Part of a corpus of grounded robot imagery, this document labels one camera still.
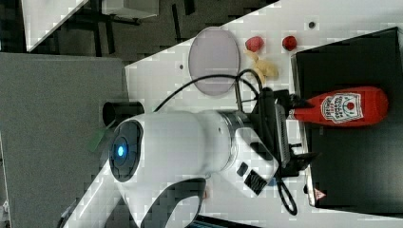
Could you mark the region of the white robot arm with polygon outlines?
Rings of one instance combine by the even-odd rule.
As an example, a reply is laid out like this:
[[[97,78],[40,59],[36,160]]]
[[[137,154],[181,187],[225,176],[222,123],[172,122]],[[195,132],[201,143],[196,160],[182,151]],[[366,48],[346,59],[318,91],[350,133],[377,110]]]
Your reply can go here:
[[[212,174],[246,197],[260,195],[290,162],[289,111],[308,102],[269,88],[257,100],[250,113],[153,112],[122,121],[106,163],[58,228],[104,228],[118,201],[138,228],[188,228]]]

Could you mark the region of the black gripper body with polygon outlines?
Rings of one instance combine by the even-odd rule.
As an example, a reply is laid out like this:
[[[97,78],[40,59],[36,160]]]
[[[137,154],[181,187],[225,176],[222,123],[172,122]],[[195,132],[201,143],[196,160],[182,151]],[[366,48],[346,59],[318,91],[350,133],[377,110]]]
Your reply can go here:
[[[265,87],[257,96],[257,103],[251,114],[253,126],[263,144],[278,161],[277,173],[281,177],[299,175],[297,155],[288,143],[285,123],[288,111],[292,108],[291,101],[287,89],[273,91]]]

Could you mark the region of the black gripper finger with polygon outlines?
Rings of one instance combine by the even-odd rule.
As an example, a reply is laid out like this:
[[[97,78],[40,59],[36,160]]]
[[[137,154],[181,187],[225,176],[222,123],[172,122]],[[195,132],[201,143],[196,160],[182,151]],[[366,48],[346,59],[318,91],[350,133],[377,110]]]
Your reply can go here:
[[[300,98],[297,94],[291,94],[289,99],[291,109],[304,108],[306,106],[306,101]]]
[[[304,170],[308,165],[317,158],[318,153],[309,152],[303,154],[293,154],[290,160],[290,165],[295,170]]]

